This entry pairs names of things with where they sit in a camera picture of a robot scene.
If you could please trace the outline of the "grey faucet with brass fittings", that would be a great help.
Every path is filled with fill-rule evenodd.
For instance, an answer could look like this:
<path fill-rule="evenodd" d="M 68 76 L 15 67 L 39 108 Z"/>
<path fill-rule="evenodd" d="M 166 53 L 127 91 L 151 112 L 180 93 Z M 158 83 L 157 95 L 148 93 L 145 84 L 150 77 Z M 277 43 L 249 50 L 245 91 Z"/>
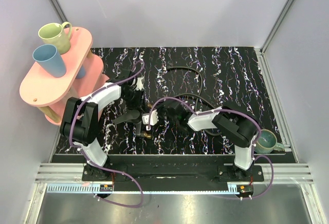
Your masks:
<path fill-rule="evenodd" d="M 142 130 L 142 115 L 150 111 L 150 107 L 142 102 L 126 102 L 126 112 L 113 120 L 115 125 L 121 123 L 132 123 L 136 129 L 136 136 L 151 139 L 152 135 Z"/>

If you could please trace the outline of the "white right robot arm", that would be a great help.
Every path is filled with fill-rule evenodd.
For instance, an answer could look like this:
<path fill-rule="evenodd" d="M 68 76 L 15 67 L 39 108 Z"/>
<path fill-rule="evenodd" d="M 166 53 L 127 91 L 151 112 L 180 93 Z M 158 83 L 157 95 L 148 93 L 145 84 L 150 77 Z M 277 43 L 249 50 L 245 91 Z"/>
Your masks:
<path fill-rule="evenodd" d="M 187 111 L 178 101 L 166 100 L 156 105 L 158 120 L 167 118 L 183 132 L 216 129 L 234 144 L 231 177 L 245 181 L 252 174 L 254 144 L 259 139 L 259 121 L 252 115 L 223 106 L 208 111 Z"/>

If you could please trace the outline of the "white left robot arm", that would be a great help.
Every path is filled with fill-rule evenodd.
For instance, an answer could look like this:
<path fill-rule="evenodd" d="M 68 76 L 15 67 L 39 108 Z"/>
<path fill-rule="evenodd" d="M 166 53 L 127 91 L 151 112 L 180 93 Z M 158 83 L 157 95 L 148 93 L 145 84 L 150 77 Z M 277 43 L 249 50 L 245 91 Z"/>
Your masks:
<path fill-rule="evenodd" d="M 105 181 L 116 174 L 109 167 L 110 159 L 101 148 L 97 135 L 98 115 L 119 99 L 126 102 L 126 113 L 118 116 L 114 124 L 131 123 L 137 137 L 150 138 L 151 135 L 142 130 L 149 122 L 146 118 L 144 77 L 138 76 L 136 72 L 126 71 L 112 82 L 107 80 L 94 92 L 81 98 L 71 97 L 66 102 L 60 134 L 69 140 L 71 147 L 80 149 L 85 155 L 84 179 Z"/>

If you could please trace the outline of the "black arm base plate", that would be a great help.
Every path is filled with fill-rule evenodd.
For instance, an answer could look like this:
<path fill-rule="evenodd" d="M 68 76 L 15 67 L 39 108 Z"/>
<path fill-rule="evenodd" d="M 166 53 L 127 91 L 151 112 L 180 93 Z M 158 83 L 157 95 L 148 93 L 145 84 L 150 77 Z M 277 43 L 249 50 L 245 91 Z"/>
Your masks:
<path fill-rule="evenodd" d="M 231 163 L 111 163 L 108 167 L 111 170 L 128 173 L 137 180 L 202 178 L 219 182 L 264 182 L 263 170 L 259 165 L 253 165 L 247 171 L 239 169 Z"/>

